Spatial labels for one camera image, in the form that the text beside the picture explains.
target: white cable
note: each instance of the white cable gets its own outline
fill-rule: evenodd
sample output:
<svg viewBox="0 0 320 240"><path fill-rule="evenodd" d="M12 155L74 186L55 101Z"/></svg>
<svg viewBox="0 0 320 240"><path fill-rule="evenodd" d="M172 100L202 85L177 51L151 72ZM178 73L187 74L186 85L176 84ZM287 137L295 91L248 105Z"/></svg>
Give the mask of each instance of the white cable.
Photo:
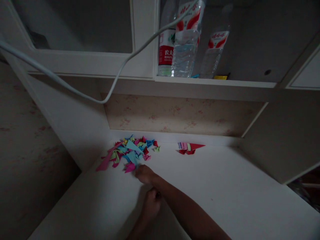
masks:
<svg viewBox="0 0 320 240"><path fill-rule="evenodd" d="M198 2L199 0L194 0L191 4L191 6L189 7L189 9L187 11L185 11L179 18L177 18L176 20L174 20L172 23L169 23L168 25L164 26L163 28L159 29L156 33L154 33L152 35L152 37L150 37L146 42L145 44L143 44L137 51L135 51L134 53L132 53L121 65L119 71L118 71L118 74L116 76L116 78L114 79L113 81L113 84L110 88L110 91L107 95L107 97L102 100L102 101L99 101L99 100L96 100L88 95L85 95L83 94L82 92L79 92L77 89L74 89L73 87L71 87L69 84L67 84L65 81L63 81L59 76L57 76L56 74L54 74L53 72L51 72L49 69L47 69L45 66L41 65L40 63L38 63L37 61L35 61L33 58L29 57L28 55L24 54L23 52L19 51L18 49L12 47L11 45L7 44L6 42L4 41L0 41L0 48L4 49L5 51L11 53L12 55L16 56L17 58L21 59L22 61L28 63L30 66L34 67L35 69L39 70L40 72L46 74L48 77L50 77L52 80L54 80L55 82L59 83L60 85L62 85L63 87L65 87L66 89L68 89L69 91L81 96L81 97L84 97L84 98L87 98L93 102L96 102L96 103L100 103L100 104L104 104L106 103L112 92L113 92L113 89L114 87L116 86L117 84L117 81L118 81L118 78L122 72L122 69L124 68L124 66L127 64L127 62L133 58L134 56L136 56L137 54L139 54L146 46L149 45L149 43L152 42L153 39L155 39L160 33L162 33L164 30L168 29L168 28L171 28L175 25L177 25L178 22L180 22L190 11L191 9L193 8L194 5L196 5L196 3Z"/></svg>

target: shelf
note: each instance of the shelf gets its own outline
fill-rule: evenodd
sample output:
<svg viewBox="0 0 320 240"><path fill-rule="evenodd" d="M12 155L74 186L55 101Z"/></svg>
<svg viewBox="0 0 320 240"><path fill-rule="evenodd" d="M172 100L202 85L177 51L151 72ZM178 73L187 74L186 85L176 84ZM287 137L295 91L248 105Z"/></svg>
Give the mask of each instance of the shelf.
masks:
<svg viewBox="0 0 320 240"><path fill-rule="evenodd" d="M235 86L235 87L260 87L260 88L274 88L277 85L277 83L274 83L274 82L253 82L253 81L160 77L160 76L156 76L155 81L168 82L168 83L187 83L187 84L219 85L219 86Z"/></svg>

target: yellow object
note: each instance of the yellow object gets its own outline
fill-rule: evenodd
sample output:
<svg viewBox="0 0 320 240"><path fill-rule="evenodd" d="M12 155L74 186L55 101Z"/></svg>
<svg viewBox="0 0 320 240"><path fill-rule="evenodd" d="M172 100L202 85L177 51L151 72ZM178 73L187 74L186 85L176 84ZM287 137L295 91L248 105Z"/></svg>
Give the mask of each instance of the yellow object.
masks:
<svg viewBox="0 0 320 240"><path fill-rule="evenodd" d="M219 79L219 80L227 80L228 76L224 76L224 75L216 75L214 76L213 79Z"/></svg>

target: plastic bottle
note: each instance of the plastic bottle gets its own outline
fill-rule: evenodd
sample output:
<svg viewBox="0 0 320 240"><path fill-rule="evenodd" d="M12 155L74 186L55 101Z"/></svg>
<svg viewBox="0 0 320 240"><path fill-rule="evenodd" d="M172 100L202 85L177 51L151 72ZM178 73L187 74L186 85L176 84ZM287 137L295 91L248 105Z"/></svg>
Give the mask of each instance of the plastic bottle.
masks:
<svg viewBox="0 0 320 240"><path fill-rule="evenodd" d="M180 0L178 16L192 4L191 0ZM205 1L199 0L191 12L177 24L173 50L171 76L190 77L201 34L201 22Z"/></svg>
<svg viewBox="0 0 320 240"><path fill-rule="evenodd" d="M223 7L220 18L217 21L217 27L210 36L208 49L204 55L201 68L200 78L213 78L217 70L223 47L227 42L230 33L229 14L233 9L233 4Z"/></svg>
<svg viewBox="0 0 320 240"><path fill-rule="evenodd" d="M177 17L177 0L167 0L161 14L160 28L173 22ZM176 29L167 29L159 35L158 76L171 76L174 34Z"/></svg>

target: wallpaper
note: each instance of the wallpaper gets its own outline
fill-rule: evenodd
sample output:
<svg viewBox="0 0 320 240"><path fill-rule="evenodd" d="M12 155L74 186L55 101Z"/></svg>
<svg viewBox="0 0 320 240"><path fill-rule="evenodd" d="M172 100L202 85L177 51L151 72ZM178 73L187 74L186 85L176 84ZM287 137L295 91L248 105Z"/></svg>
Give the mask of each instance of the wallpaper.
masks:
<svg viewBox="0 0 320 240"><path fill-rule="evenodd" d="M25 240L80 169L4 63L0 97L0 239Z"/></svg>
<svg viewBox="0 0 320 240"><path fill-rule="evenodd" d="M104 107L110 129L240 137L263 104L113 94Z"/></svg>

